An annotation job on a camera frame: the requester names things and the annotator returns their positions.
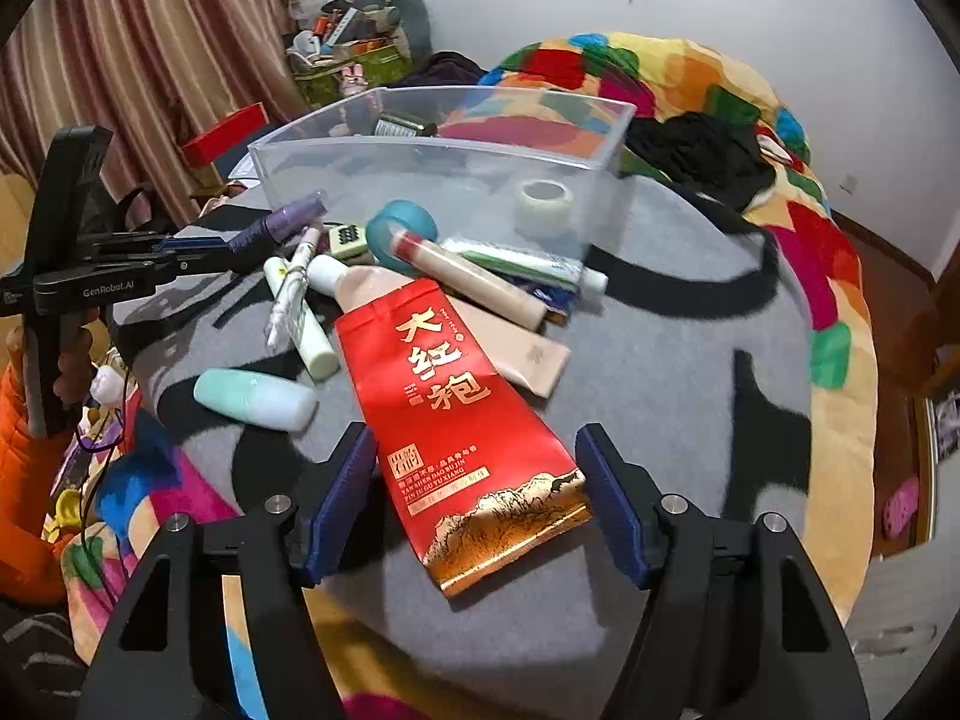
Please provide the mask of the orange left sleeve forearm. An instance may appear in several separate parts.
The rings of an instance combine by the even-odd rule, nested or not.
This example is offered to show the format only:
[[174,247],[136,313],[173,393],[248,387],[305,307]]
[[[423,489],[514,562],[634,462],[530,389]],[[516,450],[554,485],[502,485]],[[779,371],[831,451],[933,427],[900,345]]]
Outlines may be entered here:
[[60,571],[64,546],[44,541],[43,525],[68,444],[67,433],[52,437],[29,433],[20,372],[10,361],[2,377],[2,596],[21,605],[57,605],[65,600]]

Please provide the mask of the left hand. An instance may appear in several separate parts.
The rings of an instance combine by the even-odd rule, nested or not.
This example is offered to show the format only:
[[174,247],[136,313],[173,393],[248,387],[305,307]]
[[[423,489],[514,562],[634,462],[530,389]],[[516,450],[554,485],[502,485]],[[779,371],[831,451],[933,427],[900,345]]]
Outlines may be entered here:
[[[65,406],[73,406],[80,403],[88,393],[89,386],[93,382],[94,372],[91,366],[89,351],[93,346],[93,333],[89,331],[88,323],[98,318],[96,312],[88,312],[83,320],[82,327],[73,333],[70,341],[65,341],[62,346],[57,361],[59,377],[53,383],[52,392],[60,398]],[[23,325],[17,320],[11,326],[7,339],[8,360],[10,361],[10,379],[13,392],[21,401],[26,401],[25,394],[25,374],[23,374],[23,362],[25,362],[26,346],[28,342],[25,337]]]

